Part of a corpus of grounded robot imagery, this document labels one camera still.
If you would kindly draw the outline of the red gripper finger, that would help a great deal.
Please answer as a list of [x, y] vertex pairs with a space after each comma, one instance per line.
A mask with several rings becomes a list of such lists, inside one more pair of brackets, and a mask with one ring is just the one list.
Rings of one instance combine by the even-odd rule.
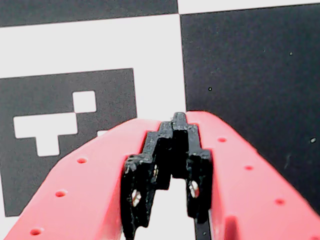
[[149, 225], [169, 121], [132, 119], [63, 157], [8, 232], [8, 240], [132, 240]]
[[319, 239], [319, 215], [231, 126], [205, 111], [178, 112], [173, 120], [196, 125], [201, 147], [213, 156], [213, 239]]

